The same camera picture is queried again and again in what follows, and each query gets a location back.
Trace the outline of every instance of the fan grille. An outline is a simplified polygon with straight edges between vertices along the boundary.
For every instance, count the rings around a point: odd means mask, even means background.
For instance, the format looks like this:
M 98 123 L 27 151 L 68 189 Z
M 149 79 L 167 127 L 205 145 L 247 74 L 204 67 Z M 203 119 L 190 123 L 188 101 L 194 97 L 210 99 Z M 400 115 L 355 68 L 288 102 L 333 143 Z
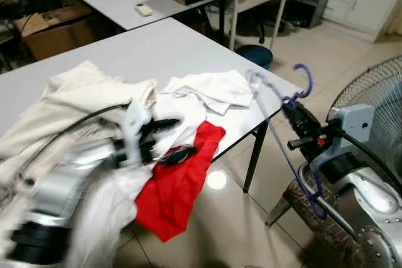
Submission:
M 368 146 L 402 180 L 402 55 L 368 68 L 337 97 L 332 107 L 375 108 Z

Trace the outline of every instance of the red cloth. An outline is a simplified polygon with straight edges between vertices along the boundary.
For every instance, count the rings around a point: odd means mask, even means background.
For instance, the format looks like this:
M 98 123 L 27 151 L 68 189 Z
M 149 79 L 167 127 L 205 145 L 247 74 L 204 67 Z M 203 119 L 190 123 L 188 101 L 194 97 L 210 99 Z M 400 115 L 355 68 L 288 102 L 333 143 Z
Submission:
M 136 198 L 136 222 L 165 242 L 187 228 L 195 199 L 225 130 L 203 122 L 197 129 L 197 153 L 176 166 L 158 163 Z

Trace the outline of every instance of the white towel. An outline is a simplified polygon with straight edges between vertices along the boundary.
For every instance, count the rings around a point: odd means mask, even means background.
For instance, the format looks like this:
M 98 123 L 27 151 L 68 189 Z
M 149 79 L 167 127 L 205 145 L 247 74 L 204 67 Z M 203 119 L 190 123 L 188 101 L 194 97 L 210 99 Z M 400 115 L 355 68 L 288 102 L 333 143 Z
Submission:
M 205 106 L 221 115 L 226 113 L 230 105 L 249 107 L 253 99 L 246 79 L 236 70 L 173 77 L 161 93 L 175 97 L 195 94 Z
M 172 146 L 193 143 L 197 127 L 205 120 L 206 111 L 194 95 L 174 98 L 155 95 L 155 80 L 137 84 L 104 75 L 91 62 L 49 79 L 42 98 L 21 114 L 13 127 L 0 139 L 0 185 L 13 183 L 17 170 L 38 148 L 56 133 L 86 116 L 89 112 L 136 99 L 152 104 L 154 116 L 181 117 L 182 124 L 173 131 L 159 134 L 156 151 L 163 155 Z M 124 110 L 102 115 L 104 120 L 120 124 Z M 10 248 L 9 232 L 18 227 L 24 211 L 41 181 L 76 142 L 103 137 L 122 137 L 120 130 L 105 123 L 91 123 L 57 139 L 26 170 L 25 176 L 36 180 L 27 187 L 17 183 L 17 194 L 0 213 L 0 258 Z M 79 213 L 73 241 L 65 267 L 111 267 L 120 230 L 136 216 L 133 200 L 149 180 L 153 164 L 140 168 L 124 168 L 100 181 L 85 200 Z

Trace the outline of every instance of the blue stool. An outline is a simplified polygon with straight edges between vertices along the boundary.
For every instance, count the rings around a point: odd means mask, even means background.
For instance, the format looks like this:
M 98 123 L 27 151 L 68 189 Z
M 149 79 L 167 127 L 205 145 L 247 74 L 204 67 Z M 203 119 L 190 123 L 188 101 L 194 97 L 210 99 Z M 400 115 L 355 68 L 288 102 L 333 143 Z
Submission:
M 272 51 L 260 45 L 244 45 L 236 53 L 268 70 L 273 60 Z

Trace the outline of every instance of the black wire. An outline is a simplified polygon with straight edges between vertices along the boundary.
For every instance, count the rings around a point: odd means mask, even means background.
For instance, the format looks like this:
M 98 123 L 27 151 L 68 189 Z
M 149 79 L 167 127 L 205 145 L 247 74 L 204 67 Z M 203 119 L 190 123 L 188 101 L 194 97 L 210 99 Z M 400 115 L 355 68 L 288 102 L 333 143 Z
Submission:
M 392 171 L 385 165 L 384 161 L 382 161 L 377 155 L 375 155 L 368 147 L 363 145 L 361 142 L 357 141 L 354 139 L 352 136 L 348 135 L 345 131 L 341 131 L 338 129 L 334 129 L 334 131 L 339 134 L 339 136 L 343 137 L 347 141 L 353 143 L 356 147 L 358 147 L 362 152 L 364 152 L 367 156 L 369 156 L 380 168 L 384 170 L 384 172 L 388 175 L 390 180 L 395 185 L 395 188 L 397 189 L 398 193 L 402 196 L 402 187 L 401 184 L 399 183 L 398 179 L 395 177 L 395 175 L 392 173 Z
M 43 147 L 39 148 L 27 161 L 25 161 L 25 163 L 21 166 L 21 168 L 18 171 L 18 177 L 22 178 L 23 177 L 23 173 L 25 172 L 25 170 L 27 169 L 27 167 L 48 147 L 50 146 L 53 142 L 55 142 L 59 137 L 61 137 L 62 135 L 70 132 L 71 130 L 73 130 L 74 128 L 78 127 L 79 125 L 81 125 L 83 122 L 97 116 L 100 114 L 103 114 L 105 112 L 108 111 L 112 111 L 115 109 L 123 109 L 123 108 L 127 108 L 127 104 L 120 104 L 120 105 L 113 105 L 110 107 L 106 107 L 103 108 L 101 110 L 92 112 L 86 116 L 84 116 L 83 118 L 79 119 L 78 121 L 74 122 L 73 124 L 71 124 L 70 126 L 68 126 L 66 129 L 64 129 L 62 132 L 57 133 L 52 139 L 50 139 Z
M 24 25 L 23 25 L 23 27 L 21 28 L 21 31 L 19 31 L 20 34 L 23 33 L 26 24 L 28 23 L 28 21 L 31 19 L 31 17 L 32 17 L 33 15 L 34 15 L 34 14 L 30 14 L 30 16 L 25 20 Z

